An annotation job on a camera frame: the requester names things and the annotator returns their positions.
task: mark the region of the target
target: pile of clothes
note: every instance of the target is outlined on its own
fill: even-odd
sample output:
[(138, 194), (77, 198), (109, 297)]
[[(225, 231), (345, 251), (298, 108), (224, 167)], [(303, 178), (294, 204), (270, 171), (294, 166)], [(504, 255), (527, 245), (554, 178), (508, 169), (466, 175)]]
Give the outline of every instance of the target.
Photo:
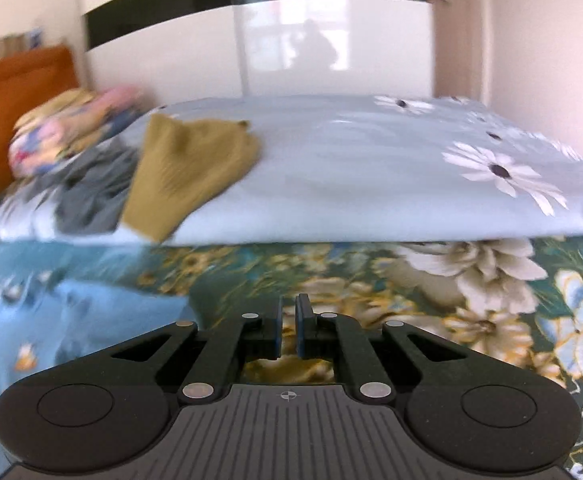
[[(111, 129), (105, 130), (103, 125), (116, 120), (102, 122), (104, 103), (110, 113), (114, 110), (119, 116), (122, 110), (130, 109), (122, 105), (135, 102), (135, 95), (130, 88), (115, 89), (77, 105), (83, 107), (77, 114), (59, 112), (52, 120), (44, 120), (40, 110), (32, 112), (21, 126), (30, 129), (16, 140), (46, 143), (41, 149), (38, 142), (34, 153), (17, 152), (23, 153), (18, 174), (31, 176), (37, 172), (37, 176), (2, 202), (2, 239), (6, 238), (1, 235), (4, 232), (18, 232), (19, 224), (29, 224), (29, 218), (37, 218), (39, 211), (51, 207), (52, 230), (62, 235), (107, 234), (122, 224), (124, 229), (160, 243), (193, 211), (242, 179), (257, 162), (260, 141), (247, 132), (248, 121), (205, 119), (184, 123), (153, 113), (142, 150), (125, 144), (121, 136), (101, 142), (111, 136)], [(73, 99), (71, 106), (87, 99), (80, 92), (63, 94), (55, 105), (69, 97)], [(97, 124), (97, 117), (100, 127), (94, 130), (96, 140), (92, 142), (87, 134), (78, 135), (87, 131), (87, 124)], [(90, 145), (86, 149), (81, 145), (84, 152), (59, 165), (61, 149), (66, 152), (77, 140), (84, 144), (87, 139)]]
[(16, 178), (47, 173), (64, 160), (110, 139), (140, 117), (140, 89), (102, 94), (68, 90), (24, 114), (14, 126), (9, 165)]

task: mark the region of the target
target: yellow folded cloth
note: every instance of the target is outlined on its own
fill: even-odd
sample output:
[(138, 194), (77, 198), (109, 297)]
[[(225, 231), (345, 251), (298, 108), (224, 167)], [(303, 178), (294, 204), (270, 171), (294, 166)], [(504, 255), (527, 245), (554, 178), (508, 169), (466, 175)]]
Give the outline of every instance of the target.
[(97, 94), (85, 90), (84, 88), (74, 88), (62, 92), (62, 94), (59, 94), (46, 103), (41, 104), (39, 107), (30, 110), (18, 119), (14, 126), (14, 130), (17, 131), (16, 137), (30, 132), (34, 128), (40, 126), (49, 116), (55, 115), (69, 106), (84, 105), (95, 99), (96, 96)]
[(260, 142), (248, 126), (211, 119), (183, 123), (154, 114), (122, 221), (154, 242), (166, 240), (190, 213), (254, 166)]

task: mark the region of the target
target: wooden headboard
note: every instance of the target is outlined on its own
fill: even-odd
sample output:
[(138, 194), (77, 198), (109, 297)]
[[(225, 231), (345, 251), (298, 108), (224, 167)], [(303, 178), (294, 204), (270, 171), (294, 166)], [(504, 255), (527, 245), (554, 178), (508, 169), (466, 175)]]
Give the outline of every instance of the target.
[(7, 153), (15, 121), (77, 86), (71, 52), (65, 46), (30, 50), (0, 60), (0, 194), (14, 179)]

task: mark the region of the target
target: gray cloth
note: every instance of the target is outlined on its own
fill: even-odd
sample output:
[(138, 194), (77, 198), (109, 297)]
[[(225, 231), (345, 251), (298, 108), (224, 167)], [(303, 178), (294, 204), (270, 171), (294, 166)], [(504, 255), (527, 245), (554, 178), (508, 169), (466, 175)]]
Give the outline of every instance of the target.
[(38, 177), (30, 198), (60, 186), (56, 227), (64, 234), (94, 235), (116, 230), (138, 165), (138, 152), (119, 139), (91, 148), (65, 168)]

